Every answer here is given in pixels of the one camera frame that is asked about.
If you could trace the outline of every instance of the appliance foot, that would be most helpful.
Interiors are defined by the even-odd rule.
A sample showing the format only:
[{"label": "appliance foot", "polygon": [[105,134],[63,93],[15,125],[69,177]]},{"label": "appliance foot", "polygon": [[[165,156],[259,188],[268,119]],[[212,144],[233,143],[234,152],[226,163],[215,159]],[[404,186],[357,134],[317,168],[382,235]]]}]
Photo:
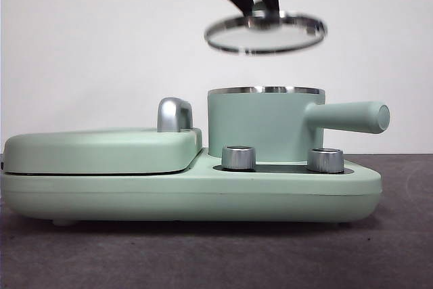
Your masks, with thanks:
[{"label": "appliance foot", "polygon": [[78,223],[78,220],[53,219],[53,225],[60,227],[72,226],[76,223]]}]

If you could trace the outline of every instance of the appliance base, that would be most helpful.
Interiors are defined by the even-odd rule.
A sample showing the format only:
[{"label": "appliance base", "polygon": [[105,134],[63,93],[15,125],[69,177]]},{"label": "appliance base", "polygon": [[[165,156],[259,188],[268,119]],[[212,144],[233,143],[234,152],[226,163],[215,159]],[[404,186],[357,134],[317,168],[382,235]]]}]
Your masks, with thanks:
[{"label": "appliance base", "polygon": [[370,215],[382,193],[377,172],[348,161],[344,165],[353,173],[338,175],[213,169],[220,163],[202,150],[174,174],[4,173],[1,192],[17,213],[55,225],[80,220],[341,223]]}]

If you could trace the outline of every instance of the silver knob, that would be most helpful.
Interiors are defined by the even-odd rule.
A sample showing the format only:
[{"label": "silver knob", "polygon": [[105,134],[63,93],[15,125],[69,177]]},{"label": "silver knob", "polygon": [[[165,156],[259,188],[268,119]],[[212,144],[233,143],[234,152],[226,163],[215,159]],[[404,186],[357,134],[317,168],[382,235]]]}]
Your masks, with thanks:
[{"label": "silver knob", "polygon": [[321,173],[344,172],[343,151],[331,148],[318,148],[309,151],[307,169]]},{"label": "silver knob", "polygon": [[224,169],[255,169],[256,150],[246,146],[225,146],[221,165]]}]

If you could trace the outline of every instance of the mint green pot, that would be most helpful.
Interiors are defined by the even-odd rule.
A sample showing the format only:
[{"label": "mint green pot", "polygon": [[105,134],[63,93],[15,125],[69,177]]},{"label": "mint green pot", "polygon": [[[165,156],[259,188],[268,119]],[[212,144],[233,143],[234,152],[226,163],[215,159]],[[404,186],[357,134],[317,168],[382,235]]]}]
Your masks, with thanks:
[{"label": "mint green pot", "polygon": [[323,147],[323,129],[381,133],[389,125],[380,102],[324,104],[324,90],[306,87],[209,91],[209,154],[239,145],[255,147],[258,161],[305,161],[310,149]]}]

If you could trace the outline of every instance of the white wall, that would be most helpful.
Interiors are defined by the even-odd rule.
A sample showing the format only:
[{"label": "white wall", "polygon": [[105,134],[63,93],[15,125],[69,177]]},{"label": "white wall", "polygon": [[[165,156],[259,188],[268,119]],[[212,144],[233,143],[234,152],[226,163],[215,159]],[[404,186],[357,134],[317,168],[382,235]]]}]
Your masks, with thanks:
[{"label": "white wall", "polygon": [[209,89],[297,85],[328,102],[382,100],[381,135],[326,131],[352,153],[433,152],[433,0],[280,0],[323,18],[320,46],[260,58],[202,38],[226,0],[1,0],[2,146],[15,134],[155,126],[165,96],[189,100],[207,137]]}]

